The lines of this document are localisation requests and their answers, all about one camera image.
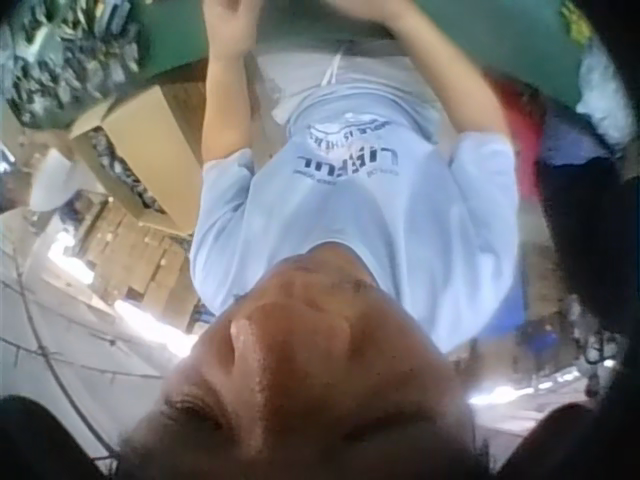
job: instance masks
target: light blue t-shirt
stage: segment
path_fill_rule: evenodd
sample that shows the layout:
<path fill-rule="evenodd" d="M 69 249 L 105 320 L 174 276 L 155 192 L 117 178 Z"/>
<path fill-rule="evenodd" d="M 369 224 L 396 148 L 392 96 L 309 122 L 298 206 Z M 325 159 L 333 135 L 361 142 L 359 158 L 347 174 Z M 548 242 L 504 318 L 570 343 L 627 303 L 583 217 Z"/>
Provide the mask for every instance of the light blue t-shirt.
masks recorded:
<path fill-rule="evenodd" d="M 299 109 L 258 173 L 250 150 L 205 166 L 196 290 L 220 314 L 281 260 L 342 243 L 448 352 L 482 330 L 513 283 L 511 144 L 465 133 L 447 159 L 427 140 L 427 108 L 339 90 Z"/>

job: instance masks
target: red fabric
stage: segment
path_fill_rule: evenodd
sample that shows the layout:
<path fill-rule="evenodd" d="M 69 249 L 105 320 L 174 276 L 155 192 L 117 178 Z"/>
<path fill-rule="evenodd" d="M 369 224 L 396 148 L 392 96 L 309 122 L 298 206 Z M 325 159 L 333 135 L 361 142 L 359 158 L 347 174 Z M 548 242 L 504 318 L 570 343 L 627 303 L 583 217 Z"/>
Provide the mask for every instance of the red fabric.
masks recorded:
<path fill-rule="evenodd" d="M 519 87 L 507 81 L 494 81 L 513 135 L 518 163 L 520 195 L 525 201 L 539 201 L 535 163 L 542 140 L 542 122 Z"/>

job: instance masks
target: eye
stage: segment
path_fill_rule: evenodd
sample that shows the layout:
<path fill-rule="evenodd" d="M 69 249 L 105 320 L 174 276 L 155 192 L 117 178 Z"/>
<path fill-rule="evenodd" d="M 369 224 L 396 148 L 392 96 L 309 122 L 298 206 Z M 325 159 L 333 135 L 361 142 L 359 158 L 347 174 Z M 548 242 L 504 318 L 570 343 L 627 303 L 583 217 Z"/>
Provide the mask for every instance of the eye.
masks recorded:
<path fill-rule="evenodd" d="M 424 412 L 391 413 L 356 425 L 349 430 L 342 439 L 345 442 L 357 443 L 392 430 L 425 423 L 431 424 L 434 423 L 434 421 L 432 418 L 426 416 Z"/>
<path fill-rule="evenodd" d="M 189 422 L 199 425 L 207 425 L 216 430 L 222 428 L 211 408 L 191 399 L 167 400 L 165 402 L 167 415 L 175 422 Z"/>

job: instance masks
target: hand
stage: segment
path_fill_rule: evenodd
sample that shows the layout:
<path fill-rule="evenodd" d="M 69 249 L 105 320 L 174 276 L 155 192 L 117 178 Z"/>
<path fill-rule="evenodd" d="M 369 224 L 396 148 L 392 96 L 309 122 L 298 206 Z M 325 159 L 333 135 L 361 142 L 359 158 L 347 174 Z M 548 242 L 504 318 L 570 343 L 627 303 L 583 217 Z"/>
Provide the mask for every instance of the hand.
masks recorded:
<path fill-rule="evenodd" d="M 410 14 L 413 0 L 325 0 L 340 13 L 356 20 L 393 24 L 398 18 Z"/>
<path fill-rule="evenodd" d="M 263 0 L 203 0 L 209 56 L 244 57 L 256 45 Z"/>

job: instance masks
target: white drawstring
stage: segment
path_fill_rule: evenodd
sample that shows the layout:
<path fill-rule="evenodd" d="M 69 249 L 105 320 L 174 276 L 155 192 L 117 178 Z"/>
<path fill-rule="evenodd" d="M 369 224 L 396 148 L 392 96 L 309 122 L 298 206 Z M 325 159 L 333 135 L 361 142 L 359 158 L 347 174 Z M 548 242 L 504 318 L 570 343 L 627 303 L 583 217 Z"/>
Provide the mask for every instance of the white drawstring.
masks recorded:
<path fill-rule="evenodd" d="M 326 87 L 327 85 L 335 85 L 338 78 L 338 68 L 340 67 L 340 61 L 342 60 L 342 55 L 344 55 L 344 51 L 346 49 L 346 45 L 340 48 L 336 56 L 333 58 L 333 61 L 331 62 L 327 73 L 325 73 L 320 86 Z"/>

